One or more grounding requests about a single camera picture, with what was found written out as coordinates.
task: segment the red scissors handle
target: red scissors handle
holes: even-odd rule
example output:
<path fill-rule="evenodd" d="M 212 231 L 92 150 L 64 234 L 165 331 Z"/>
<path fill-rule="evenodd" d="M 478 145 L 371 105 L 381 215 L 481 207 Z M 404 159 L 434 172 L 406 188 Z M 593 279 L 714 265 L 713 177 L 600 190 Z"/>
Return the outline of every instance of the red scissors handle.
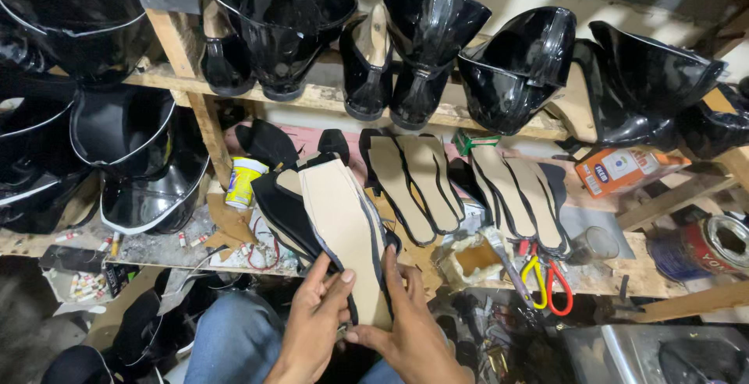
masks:
<path fill-rule="evenodd" d="M 554 284 L 555 275 L 557 276 L 557 280 L 559 281 L 559 283 L 562 284 L 562 287 L 564 288 L 564 291 L 567 294 L 567 306 L 564 308 L 564 311 L 557 310 L 557 308 L 554 307 L 554 303 L 551 301 L 551 287 Z M 548 307 L 551 310 L 551 312 L 557 314 L 560 317 L 564 317 L 570 311 L 572 311 L 572 289 L 569 288 L 569 284 L 567 284 L 567 280 L 565 280 L 564 276 L 562 276 L 562 273 L 559 272 L 559 269 L 557 268 L 557 265 L 554 263 L 554 260 L 549 260 L 549 271 L 548 271 L 548 275 L 546 279 L 546 293 L 549 299 Z"/>

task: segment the green box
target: green box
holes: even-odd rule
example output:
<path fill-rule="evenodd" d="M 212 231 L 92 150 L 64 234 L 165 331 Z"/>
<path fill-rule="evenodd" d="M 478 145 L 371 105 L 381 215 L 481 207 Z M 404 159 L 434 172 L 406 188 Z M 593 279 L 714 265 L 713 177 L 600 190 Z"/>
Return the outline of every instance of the green box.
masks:
<path fill-rule="evenodd" d="M 459 128 L 453 135 L 453 144 L 461 156 L 468 156 L 476 146 L 496 146 L 502 136 L 489 131 L 465 130 Z"/>

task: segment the yellow scissors handle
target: yellow scissors handle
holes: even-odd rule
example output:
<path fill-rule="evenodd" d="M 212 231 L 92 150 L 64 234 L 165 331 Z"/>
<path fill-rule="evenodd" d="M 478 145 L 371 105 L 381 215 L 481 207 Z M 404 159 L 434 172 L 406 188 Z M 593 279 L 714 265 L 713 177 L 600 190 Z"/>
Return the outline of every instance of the yellow scissors handle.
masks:
<path fill-rule="evenodd" d="M 536 280 L 538 281 L 538 291 L 541 292 L 541 303 L 537 304 L 536 301 L 533 301 L 533 307 L 537 309 L 544 309 L 546 308 L 546 305 L 548 303 L 548 298 L 546 295 L 546 287 L 544 287 L 544 278 L 541 276 L 541 264 L 538 262 L 537 255 L 534 255 L 530 259 L 528 264 L 526 264 L 523 267 L 523 270 L 520 272 L 520 278 L 523 280 L 523 283 L 526 283 L 525 278 L 528 276 L 530 269 L 533 269 L 536 271 Z"/>

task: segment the cardboard scrap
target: cardboard scrap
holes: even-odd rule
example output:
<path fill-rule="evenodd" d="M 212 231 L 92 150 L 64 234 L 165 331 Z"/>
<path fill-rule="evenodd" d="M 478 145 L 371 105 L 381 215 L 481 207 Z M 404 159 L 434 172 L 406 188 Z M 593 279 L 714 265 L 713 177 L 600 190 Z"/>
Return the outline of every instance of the cardboard scrap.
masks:
<path fill-rule="evenodd" d="M 387 198 L 385 198 L 384 195 L 375 197 L 372 188 L 367 188 L 364 192 L 377 208 L 383 225 L 387 229 L 392 230 L 401 240 L 403 249 L 398 255 L 398 263 L 411 265 L 422 272 L 426 300 L 432 300 L 437 295 L 437 288 L 442 286 L 443 283 L 442 277 L 435 266 L 435 262 L 432 260 L 432 255 L 435 252 L 435 249 L 442 244 L 443 236 L 437 235 L 437 238 L 431 245 L 426 247 L 418 246 L 408 237 L 405 227 L 396 218 L 396 213 L 393 211 L 392 207 L 390 207 Z M 423 203 L 419 199 L 416 188 L 414 188 L 413 185 L 411 186 L 411 192 L 416 196 L 417 203 L 423 207 Z"/>
<path fill-rule="evenodd" d="M 223 194 L 208 194 L 206 200 L 211 219 L 220 230 L 240 242 L 257 244 L 257 238 L 249 230 L 249 221 L 252 218 L 251 209 L 238 212 L 234 207 L 224 204 Z"/>
<path fill-rule="evenodd" d="M 211 235 L 206 242 L 203 242 L 203 246 L 209 248 L 218 248 L 221 245 L 226 245 L 229 249 L 225 249 L 219 253 L 221 261 L 226 261 L 230 257 L 231 253 L 237 251 L 244 241 L 240 241 L 233 236 L 229 236 L 223 229 L 219 229 L 215 234 Z"/>

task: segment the label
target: label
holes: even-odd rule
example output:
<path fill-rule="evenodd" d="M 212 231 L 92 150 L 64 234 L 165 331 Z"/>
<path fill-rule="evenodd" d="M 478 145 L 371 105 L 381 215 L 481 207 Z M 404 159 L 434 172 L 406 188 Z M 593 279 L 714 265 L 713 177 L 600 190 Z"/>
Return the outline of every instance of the label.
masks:
<path fill-rule="evenodd" d="M 609 156 L 601 159 L 601 163 L 606 167 L 609 176 L 615 180 L 638 169 L 637 160 L 635 160 L 628 150 L 616 150 Z"/>
<path fill-rule="evenodd" d="M 588 183 L 588 187 L 593 192 L 593 195 L 601 194 L 601 187 L 598 186 L 598 182 L 595 181 L 595 178 L 593 177 L 593 175 L 585 177 L 585 182 Z"/>

